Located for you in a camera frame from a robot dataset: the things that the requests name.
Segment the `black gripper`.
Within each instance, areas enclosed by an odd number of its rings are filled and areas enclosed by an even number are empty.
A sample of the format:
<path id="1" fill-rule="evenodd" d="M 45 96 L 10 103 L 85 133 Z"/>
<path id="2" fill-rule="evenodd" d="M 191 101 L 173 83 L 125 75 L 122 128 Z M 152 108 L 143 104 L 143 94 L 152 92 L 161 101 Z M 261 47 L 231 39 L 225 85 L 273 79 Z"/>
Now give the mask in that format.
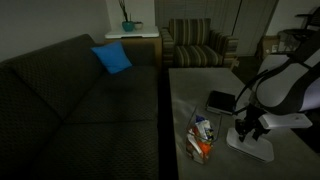
<path id="1" fill-rule="evenodd" d="M 235 121 L 235 129 L 239 134 L 239 140 L 244 142 L 247 134 L 255 129 L 252 138 L 258 141 L 262 134 L 268 134 L 270 130 L 264 129 L 259 121 L 259 117 L 265 114 L 265 111 L 249 104 L 246 109 L 246 116 L 244 119 L 237 119 Z"/>

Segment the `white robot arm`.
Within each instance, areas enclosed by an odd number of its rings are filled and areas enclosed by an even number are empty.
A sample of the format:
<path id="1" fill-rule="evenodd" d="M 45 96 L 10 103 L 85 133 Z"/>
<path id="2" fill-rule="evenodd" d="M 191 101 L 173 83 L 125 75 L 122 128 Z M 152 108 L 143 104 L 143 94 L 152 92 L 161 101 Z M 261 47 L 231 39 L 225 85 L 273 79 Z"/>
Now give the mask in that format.
<path id="1" fill-rule="evenodd" d="M 296 51 L 282 60 L 265 59 L 259 74 L 251 80 L 253 90 L 246 107 L 246 117 L 237 119 L 239 140 L 255 130 L 253 138 L 267 134 L 259 118 L 271 113 L 287 115 L 320 107 L 320 32 L 314 33 Z"/>

